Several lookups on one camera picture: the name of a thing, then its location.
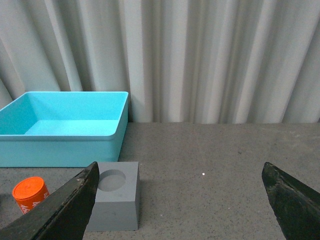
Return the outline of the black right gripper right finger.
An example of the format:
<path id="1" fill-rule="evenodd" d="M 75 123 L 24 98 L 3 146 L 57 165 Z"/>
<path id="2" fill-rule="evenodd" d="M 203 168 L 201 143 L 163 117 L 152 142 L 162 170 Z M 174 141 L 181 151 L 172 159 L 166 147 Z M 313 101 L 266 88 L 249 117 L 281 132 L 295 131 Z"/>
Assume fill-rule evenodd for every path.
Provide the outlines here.
<path id="1" fill-rule="evenodd" d="M 261 178 L 269 204 L 287 240 L 320 238 L 320 193 L 270 162 Z"/>

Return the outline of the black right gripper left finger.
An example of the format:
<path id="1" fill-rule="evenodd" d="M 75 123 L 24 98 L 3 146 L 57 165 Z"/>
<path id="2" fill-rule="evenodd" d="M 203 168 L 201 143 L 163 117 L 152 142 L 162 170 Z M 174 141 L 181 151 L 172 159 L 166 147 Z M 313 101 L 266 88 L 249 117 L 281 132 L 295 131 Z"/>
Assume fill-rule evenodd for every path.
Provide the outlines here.
<path id="1" fill-rule="evenodd" d="M 2 240 L 81 240 L 96 200 L 100 171 L 92 162 L 0 231 Z"/>

